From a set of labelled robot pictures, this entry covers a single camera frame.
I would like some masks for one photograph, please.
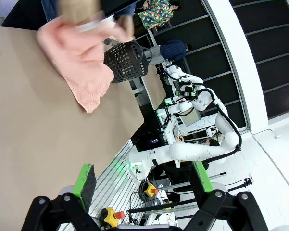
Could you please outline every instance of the human hand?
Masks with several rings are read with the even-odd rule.
[[[59,0],[58,11],[66,23],[84,24],[101,20],[99,0]]]
[[[144,10],[146,10],[148,7],[149,7],[149,4],[148,4],[147,1],[145,1],[145,2],[143,3],[142,8],[143,8]]]
[[[184,142],[184,137],[182,137],[180,134],[176,135],[176,142]]]
[[[155,23],[149,27],[149,29],[153,29],[155,26],[158,26],[158,23]]]
[[[128,36],[134,36],[134,21],[129,15],[122,15],[117,20],[118,25],[127,33]]]

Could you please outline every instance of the green gripper pad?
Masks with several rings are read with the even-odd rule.
[[[210,178],[208,177],[205,168],[202,164],[202,161],[195,161],[193,162],[193,166],[196,169],[196,172],[201,180],[203,189],[206,193],[210,193],[213,189],[212,183]]]
[[[84,164],[78,175],[72,193],[79,200],[81,206],[87,212],[91,206],[95,186],[96,177],[94,172],[94,166],[90,164]]]

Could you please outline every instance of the pink towel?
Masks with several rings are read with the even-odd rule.
[[[79,32],[61,18],[48,22],[37,33],[44,52],[88,113],[100,104],[100,97],[113,80],[113,72],[103,63],[102,41],[109,36],[121,42],[132,40],[120,27],[110,28],[100,23],[93,30]]]

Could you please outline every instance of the brown cardboard surface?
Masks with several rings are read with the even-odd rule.
[[[157,68],[155,66],[149,66],[147,75],[142,76],[142,81],[145,83],[146,91],[150,95],[153,109],[157,110],[166,97],[163,84],[157,74]]]
[[[54,199],[84,163],[98,177],[142,123],[128,82],[87,114],[35,32],[0,27],[0,231],[20,230],[32,200]]]

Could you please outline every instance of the red button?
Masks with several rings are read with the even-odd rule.
[[[114,216],[116,219],[124,219],[125,218],[125,214],[123,211],[115,213]]]
[[[151,193],[152,194],[157,194],[158,193],[158,189],[151,189]]]

